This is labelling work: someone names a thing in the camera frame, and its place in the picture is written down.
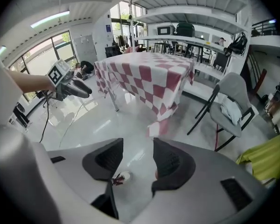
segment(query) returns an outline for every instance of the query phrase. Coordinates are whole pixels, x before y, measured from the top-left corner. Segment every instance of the table leg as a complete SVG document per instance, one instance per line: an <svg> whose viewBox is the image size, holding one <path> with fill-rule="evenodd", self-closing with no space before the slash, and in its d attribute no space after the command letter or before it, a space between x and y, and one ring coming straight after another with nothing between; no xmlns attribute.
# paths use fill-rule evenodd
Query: table leg
<svg viewBox="0 0 280 224"><path fill-rule="evenodd" d="M119 108L118 108L118 106L117 106L117 104L116 104L116 102L115 102L115 97L113 96L112 91L111 91L108 87L107 87L107 89L108 89L108 92L109 92L109 94L110 94L112 103L113 103L113 105L114 105L114 109L115 109L115 111L117 112L117 111L119 110Z"/></svg>

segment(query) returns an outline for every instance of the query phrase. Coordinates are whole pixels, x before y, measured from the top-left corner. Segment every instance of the fluorescent light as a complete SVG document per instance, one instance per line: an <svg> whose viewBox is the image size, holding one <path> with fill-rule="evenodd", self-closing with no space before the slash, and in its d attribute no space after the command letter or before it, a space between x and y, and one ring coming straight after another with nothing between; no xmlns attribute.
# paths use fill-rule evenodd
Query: fluorescent light
<svg viewBox="0 0 280 224"><path fill-rule="evenodd" d="M6 49L5 46L2 46L2 47L0 48L0 55L2 54L3 51L5 51L5 49Z"/></svg>
<svg viewBox="0 0 280 224"><path fill-rule="evenodd" d="M43 24L43 23L45 23L45 22L48 22L48 21L50 21L50 20L52 20L52 19L55 19L55 18L57 18L57 17L62 17L62 16L65 16L65 15L68 15L68 14L70 14L69 11L62 12L62 13L57 13L57 14L52 15L52 16L50 16L50 17L46 17L46 18L44 18L44 19L41 19L40 21L38 21L38 22L36 22L36 23L33 23L33 24L31 25L31 27L32 27L32 28L36 28L37 26L39 26L39 25L41 25L41 24Z"/></svg>

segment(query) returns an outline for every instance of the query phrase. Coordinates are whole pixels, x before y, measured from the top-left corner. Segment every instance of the checkered tablecloth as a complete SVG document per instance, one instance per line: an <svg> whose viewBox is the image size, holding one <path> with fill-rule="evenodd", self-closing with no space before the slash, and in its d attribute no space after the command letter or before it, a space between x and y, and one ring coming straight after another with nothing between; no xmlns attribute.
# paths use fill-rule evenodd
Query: checkered tablecloth
<svg viewBox="0 0 280 224"><path fill-rule="evenodd" d="M137 52L109 57L95 62L98 91L107 95L112 84L139 98L157 115L148 126L148 136L165 134L168 118L176 111L185 82L193 84L192 59L151 52Z"/></svg>

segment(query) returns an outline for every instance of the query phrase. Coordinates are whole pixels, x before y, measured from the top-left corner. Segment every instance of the desk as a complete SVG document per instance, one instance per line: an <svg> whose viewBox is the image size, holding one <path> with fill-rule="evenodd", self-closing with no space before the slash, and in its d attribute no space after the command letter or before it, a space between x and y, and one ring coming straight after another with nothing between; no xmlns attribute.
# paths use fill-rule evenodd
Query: desk
<svg viewBox="0 0 280 224"><path fill-rule="evenodd" d="M169 54L136 52L95 62L95 73L98 91L105 96L110 93L116 111L112 91L116 82L152 109L157 121L148 126L148 135L158 136L167 132L186 80L193 84L194 62Z"/></svg>

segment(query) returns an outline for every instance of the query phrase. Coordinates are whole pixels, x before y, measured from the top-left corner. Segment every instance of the gray chair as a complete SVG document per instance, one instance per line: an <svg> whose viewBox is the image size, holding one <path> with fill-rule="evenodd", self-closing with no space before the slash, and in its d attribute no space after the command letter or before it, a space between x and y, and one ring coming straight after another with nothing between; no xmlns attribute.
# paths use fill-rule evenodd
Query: gray chair
<svg viewBox="0 0 280 224"><path fill-rule="evenodd" d="M218 93L225 94L231 101L237 102L237 104L242 112L242 119L246 115L251 114L250 117L248 118L248 120L243 124L242 127L240 126L239 123L235 126L229 118L227 118L225 115L222 114L221 104L214 102ZM203 114L200 116L198 121L191 128L191 130L187 133L187 135L189 135L193 131L193 129L201 121L201 119L206 114L206 112L209 112L211 119L222 127L217 132L226 130L227 132L232 134L232 137L230 139L228 139L223 145L221 145L220 147L215 149L215 152L217 152L220 149L222 149L223 147L225 147L232 140L234 140L235 137L240 137L242 134L242 130L248 125L248 123L252 120L252 118L255 115L255 113L252 109L252 106L250 104L250 101L248 99L247 88L246 88L246 83L245 83L244 79L240 75L233 73L233 72L228 73L216 85L209 100L203 106L202 110L196 115L196 117L195 117L196 119L202 113L203 110L204 110Z"/></svg>

